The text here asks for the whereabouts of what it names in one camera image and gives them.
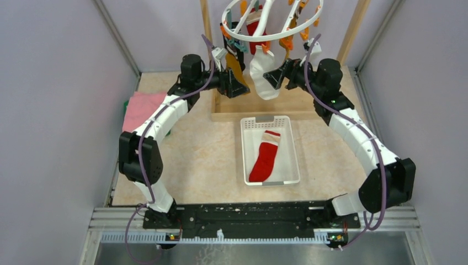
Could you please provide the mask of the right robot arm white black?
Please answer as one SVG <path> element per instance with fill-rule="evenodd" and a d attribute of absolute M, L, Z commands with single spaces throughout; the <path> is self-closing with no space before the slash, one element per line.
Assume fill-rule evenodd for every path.
<path fill-rule="evenodd" d="M 301 88 L 315 95 L 318 116 L 348 145 L 367 178 L 361 187 L 326 201 L 325 223 L 339 227 L 346 215 L 366 211 L 378 213 L 412 198 L 416 165 L 390 151 L 365 125 L 353 103 L 341 92 L 343 73 L 335 59 L 323 59 L 316 70 L 300 59 L 287 59 L 279 68 L 263 74 L 275 89 L 288 79 L 286 89 Z"/>

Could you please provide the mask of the white round clip hanger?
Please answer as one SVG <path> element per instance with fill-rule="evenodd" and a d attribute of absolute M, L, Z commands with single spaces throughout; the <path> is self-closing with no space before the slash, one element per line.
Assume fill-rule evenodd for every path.
<path fill-rule="evenodd" d="M 308 1 L 312 10 L 309 18 L 298 18 L 297 26 L 286 29 L 294 8 L 288 4 L 274 7 L 274 1 L 231 1 L 224 8 L 221 23 L 225 32 L 235 40 L 258 43 L 273 41 L 298 34 L 317 21 L 324 8 L 324 1 Z"/>

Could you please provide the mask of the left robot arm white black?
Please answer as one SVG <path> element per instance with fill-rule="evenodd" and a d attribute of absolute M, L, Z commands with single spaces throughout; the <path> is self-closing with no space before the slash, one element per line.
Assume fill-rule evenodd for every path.
<path fill-rule="evenodd" d="M 217 67 L 215 62 L 210 64 L 206 69 L 199 55 L 183 56 L 180 74 L 161 105 L 138 128 L 123 131 L 119 138 L 119 172 L 145 196 L 144 205 L 157 211 L 156 221 L 163 228 L 175 225 L 177 213 L 171 209 L 173 197 L 160 181 L 162 140 L 175 123 L 191 111 L 202 91 L 217 89 L 227 98 L 250 92 L 230 68 Z"/>

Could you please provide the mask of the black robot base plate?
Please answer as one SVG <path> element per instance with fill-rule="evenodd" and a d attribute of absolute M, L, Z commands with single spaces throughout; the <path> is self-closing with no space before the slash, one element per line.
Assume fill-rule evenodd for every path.
<path fill-rule="evenodd" d="M 144 229 L 175 229 L 185 239 L 311 239 L 318 229 L 359 229 L 357 214 L 335 216 L 325 201 L 177 204 L 145 211 Z"/>

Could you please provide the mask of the red sock white cuff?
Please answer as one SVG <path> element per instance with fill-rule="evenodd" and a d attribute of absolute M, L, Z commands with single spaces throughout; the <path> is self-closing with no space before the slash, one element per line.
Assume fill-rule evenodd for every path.
<path fill-rule="evenodd" d="M 266 130 L 262 134 L 257 160 L 249 174 L 250 182 L 264 182 L 272 174 L 275 158 L 278 153 L 281 134 Z"/>

